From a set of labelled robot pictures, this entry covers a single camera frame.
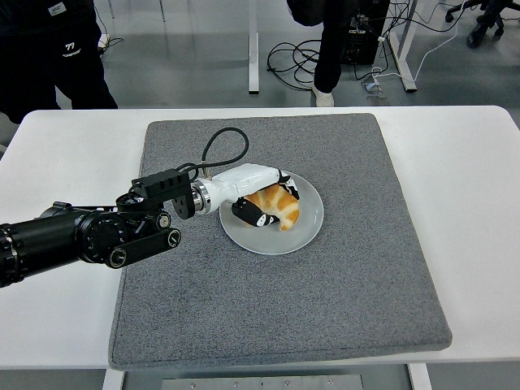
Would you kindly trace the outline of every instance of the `gray floor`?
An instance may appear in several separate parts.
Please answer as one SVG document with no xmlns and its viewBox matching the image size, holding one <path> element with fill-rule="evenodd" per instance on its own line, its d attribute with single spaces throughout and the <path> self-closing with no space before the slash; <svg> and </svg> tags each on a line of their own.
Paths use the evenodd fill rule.
<svg viewBox="0 0 520 390">
<path fill-rule="evenodd" d="M 260 94 L 248 93 L 248 3 L 232 0 L 164 0 L 167 22 L 163 23 L 158 0 L 96 0 L 100 16 L 112 37 L 124 41 L 104 55 L 106 81 L 120 108 L 198 107 L 290 107 L 312 106 L 309 92 L 290 89 L 265 70 L 267 54 L 282 41 L 297 44 L 319 39 L 321 28 L 304 28 L 291 20 L 284 0 L 258 2 Z M 427 19 L 435 2 L 425 2 L 421 13 Z M 428 24 L 443 29 L 445 6 L 440 6 Z M 458 25 L 458 35 L 428 55 L 417 79 L 418 92 L 406 93 L 397 76 L 380 77 L 380 88 L 391 106 L 498 105 L 508 110 L 520 126 L 520 25 L 506 21 L 505 34 L 492 40 L 492 32 L 478 50 L 466 47 L 466 35 L 474 27 L 479 10 L 467 10 Z M 506 11 L 504 17 L 518 18 Z M 408 56 L 412 74 L 424 54 L 452 37 L 455 29 L 436 33 L 419 27 Z M 395 72 L 391 56 L 385 73 Z M 275 67 L 289 64 L 288 56 L 274 57 Z M 385 67 L 378 56 L 374 66 Z M 360 76 L 371 67 L 357 67 Z M 353 67 L 344 66 L 334 90 L 337 106 L 369 106 Z M 63 109 L 70 102 L 58 96 Z M 7 145 L 17 126 L 0 114 L 0 144 Z M 520 362 L 428 365 L 434 390 L 518 389 Z M 367 389 L 408 389 L 403 366 L 345 367 L 338 371 L 306 372 L 311 375 L 361 373 Z M 208 376 L 206 373 L 193 375 Z M 283 375 L 297 373 L 284 372 Z M 125 389 L 160 389 L 163 378 L 178 373 L 153 371 L 130 373 Z M 0 371 L 0 388 L 11 389 L 101 389 L 102 371 Z"/>
</svg>

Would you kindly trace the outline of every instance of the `croissant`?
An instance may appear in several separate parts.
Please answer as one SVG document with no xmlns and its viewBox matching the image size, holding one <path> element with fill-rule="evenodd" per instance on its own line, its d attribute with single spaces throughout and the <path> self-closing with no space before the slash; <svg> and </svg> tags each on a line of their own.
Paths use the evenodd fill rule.
<svg viewBox="0 0 520 390">
<path fill-rule="evenodd" d="M 279 184 L 246 195 L 245 199 L 256 205 L 262 212 L 278 217 L 281 231 L 292 228 L 300 216 L 298 200 Z"/>
</svg>

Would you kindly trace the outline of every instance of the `black shoe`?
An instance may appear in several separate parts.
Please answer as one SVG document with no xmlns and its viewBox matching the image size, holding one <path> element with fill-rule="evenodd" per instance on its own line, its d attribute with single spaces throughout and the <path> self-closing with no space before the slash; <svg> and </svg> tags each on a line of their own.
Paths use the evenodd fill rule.
<svg viewBox="0 0 520 390">
<path fill-rule="evenodd" d="M 484 37 L 486 36 L 486 31 L 488 30 L 488 26 L 484 26 L 483 24 L 477 24 L 477 27 L 473 29 L 473 31 L 468 35 L 466 39 L 466 44 L 471 49 L 476 49 L 482 43 Z"/>
</svg>

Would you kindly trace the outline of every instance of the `white plate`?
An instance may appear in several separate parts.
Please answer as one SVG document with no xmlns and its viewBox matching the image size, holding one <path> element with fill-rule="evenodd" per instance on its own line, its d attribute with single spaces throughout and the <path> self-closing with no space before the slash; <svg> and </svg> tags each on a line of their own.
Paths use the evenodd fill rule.
<svg viewBox="0 0 520 390">
<path fill-rule="evenodd" d="M 300 195 L 300 217 L 286 232 L 280 224 L 263 227 L 246 226 L 231 210 L 231 203 L 220 206 L 220 222 L 227 235 L 242 248 L 256 254 L 288 254 L 309 244 L 323 223 L 323 202 L 318 191 L 307 180 L 288 172 Z"/>
</svg>

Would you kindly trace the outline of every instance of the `white table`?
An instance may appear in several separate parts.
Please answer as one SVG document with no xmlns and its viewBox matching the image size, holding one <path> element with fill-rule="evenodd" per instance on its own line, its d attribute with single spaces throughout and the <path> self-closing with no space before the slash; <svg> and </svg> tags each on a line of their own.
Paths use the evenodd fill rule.
<svg viewBox="0 0 520 390">
<path fill-rule="evenodd" d="M 53 201 L 114 204 L 155 120 L 353 112 L 379 122 L 453 344 L 314 366 L 520 359 L 520 132 L 496 106 L 38 111 L 0 161 L 0 223 Z M 118 271 L 76 262 L 0 289 L 0 368 L 107 368 L 118 284 Z"/>
</svg>

